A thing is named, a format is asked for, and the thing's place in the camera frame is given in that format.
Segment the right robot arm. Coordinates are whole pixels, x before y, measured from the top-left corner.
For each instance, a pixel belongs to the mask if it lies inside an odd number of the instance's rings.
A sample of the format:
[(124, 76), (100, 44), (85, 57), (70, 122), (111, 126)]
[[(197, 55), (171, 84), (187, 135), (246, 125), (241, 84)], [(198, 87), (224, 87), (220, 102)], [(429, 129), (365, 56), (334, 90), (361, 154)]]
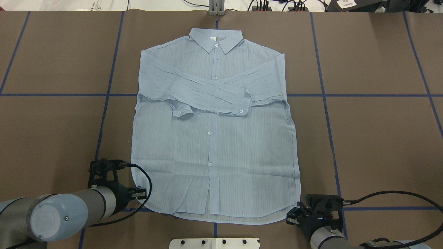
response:
[(377, 238), (359, 245), (352, 244), (342, 233), (343, 219), (338, 208), (315, 208), (299, 203), (288, 211), (286, 223), (298, 226), (311, 249), (429, 249), (422, 240), (389, 240)]

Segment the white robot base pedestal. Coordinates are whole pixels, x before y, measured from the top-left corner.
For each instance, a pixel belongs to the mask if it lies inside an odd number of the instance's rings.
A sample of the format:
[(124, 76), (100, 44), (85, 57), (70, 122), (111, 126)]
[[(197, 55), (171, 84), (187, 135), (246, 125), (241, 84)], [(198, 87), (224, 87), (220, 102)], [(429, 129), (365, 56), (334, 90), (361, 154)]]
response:
[(173, 239), (170, 249), (260, 249), (258, 238), (182, 238)]

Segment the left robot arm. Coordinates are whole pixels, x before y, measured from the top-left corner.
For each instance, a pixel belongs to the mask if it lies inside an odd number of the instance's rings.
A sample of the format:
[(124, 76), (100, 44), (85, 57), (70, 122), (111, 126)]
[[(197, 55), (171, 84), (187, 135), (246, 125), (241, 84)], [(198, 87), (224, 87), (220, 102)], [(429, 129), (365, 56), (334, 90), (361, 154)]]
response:
[(1, 248), (46, 249), (49, 242), (107, 225), (104, 219), (123, 211), (132, 200), (148, 200), (151, 188), (93, 184), (85, 190), (1, 202)]

